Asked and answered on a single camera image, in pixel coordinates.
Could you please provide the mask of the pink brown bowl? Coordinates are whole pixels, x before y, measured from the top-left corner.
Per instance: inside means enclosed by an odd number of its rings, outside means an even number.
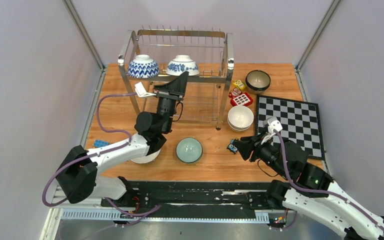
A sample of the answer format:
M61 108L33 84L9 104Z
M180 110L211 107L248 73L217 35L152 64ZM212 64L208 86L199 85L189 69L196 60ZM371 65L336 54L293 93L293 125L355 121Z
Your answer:
M260 94L264 93L267 90L267 88L253 89L253 88L247 87L246 90L250 94L260 95Z

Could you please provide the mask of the steel two-tier dish rack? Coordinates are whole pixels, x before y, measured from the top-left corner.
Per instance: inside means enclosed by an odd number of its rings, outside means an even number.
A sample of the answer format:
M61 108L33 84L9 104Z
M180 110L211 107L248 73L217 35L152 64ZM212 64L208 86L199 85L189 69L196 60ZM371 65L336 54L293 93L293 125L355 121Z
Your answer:
M222 128L235 65L232 33L129 30L117 64L136 114L160 112L166 105L180 122Z

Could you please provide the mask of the dark blue floral bowl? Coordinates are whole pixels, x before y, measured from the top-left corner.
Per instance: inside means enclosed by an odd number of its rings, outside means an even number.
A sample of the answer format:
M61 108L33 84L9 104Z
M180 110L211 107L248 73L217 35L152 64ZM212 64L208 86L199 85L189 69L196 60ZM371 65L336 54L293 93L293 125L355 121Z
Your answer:
M246 86L252 89L269 88L271 85L271 77L262 70L252 70L245 78Z

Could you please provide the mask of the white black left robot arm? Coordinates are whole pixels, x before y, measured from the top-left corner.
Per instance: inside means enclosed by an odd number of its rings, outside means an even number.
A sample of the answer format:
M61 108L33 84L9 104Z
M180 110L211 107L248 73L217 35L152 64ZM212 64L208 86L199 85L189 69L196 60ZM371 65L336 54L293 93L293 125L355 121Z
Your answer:
M125 140L93 149L73 147L55 176L66 201L77 204L88 197L98 197L115 200L122 207L132 203L133 193L121 177L104 177L101 173L129 160L156 158L167 141L165 135L172 131L173 116L185 96L188 78L189 72L185 71L168 83L155 85L152 92L147 92L141 82L135 84L130 95L156 97L156 112L140 112L134 125L136 134Z

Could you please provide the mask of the white blue floral bowl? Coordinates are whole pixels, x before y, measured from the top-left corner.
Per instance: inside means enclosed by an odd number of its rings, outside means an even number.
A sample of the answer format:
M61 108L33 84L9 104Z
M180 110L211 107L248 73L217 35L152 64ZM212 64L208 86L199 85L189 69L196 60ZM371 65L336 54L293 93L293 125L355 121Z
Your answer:
M166 74L170 76L179 76L184 72L188 72L189 76L199 75L198 64L189 55L176 55L166 68Z

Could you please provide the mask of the small celadon cup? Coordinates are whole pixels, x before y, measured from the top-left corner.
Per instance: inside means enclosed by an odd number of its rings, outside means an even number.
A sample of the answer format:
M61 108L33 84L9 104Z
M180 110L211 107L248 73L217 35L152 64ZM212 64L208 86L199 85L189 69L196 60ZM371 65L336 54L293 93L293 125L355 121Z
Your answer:
M192 164L201 159L203 147L197 139L187 137L177 144L175 153L181 162Z

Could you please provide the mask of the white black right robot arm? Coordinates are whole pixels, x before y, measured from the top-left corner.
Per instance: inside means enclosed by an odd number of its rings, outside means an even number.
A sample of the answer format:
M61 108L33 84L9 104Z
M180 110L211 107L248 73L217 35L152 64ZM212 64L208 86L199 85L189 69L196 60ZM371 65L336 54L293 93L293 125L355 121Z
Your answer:
M263 161L284 180L273 180L265 193L272 209L284 207L325 225L345 240L384 240L384 216L347 194L326 171L308 163L308 153L280 137L274 147L264 134L235 139L232 144L246 161Z

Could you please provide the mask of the blue white patterned bowl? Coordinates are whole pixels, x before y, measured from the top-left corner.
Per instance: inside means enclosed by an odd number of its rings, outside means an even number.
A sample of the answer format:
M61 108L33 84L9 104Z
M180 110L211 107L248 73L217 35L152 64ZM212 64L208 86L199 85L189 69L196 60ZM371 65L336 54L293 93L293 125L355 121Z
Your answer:
M147 54L136 55L127 68L127 75L133 78L152 78L159 73L158 63Z

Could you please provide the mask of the cream bowl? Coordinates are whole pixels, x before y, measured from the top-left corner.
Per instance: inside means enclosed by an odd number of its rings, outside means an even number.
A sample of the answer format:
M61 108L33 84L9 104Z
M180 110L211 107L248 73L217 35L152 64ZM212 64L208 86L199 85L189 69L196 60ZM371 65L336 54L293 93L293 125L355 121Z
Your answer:
M237 130L248 129L254 122L254 113L247 106L236 105L228 111L227 122Z
M243 132L247 131L249 128L250 128L250 126L246 127L246 128L236 128L234 126L230 126L230 129L234 132L237 132L237 133L243 133Z

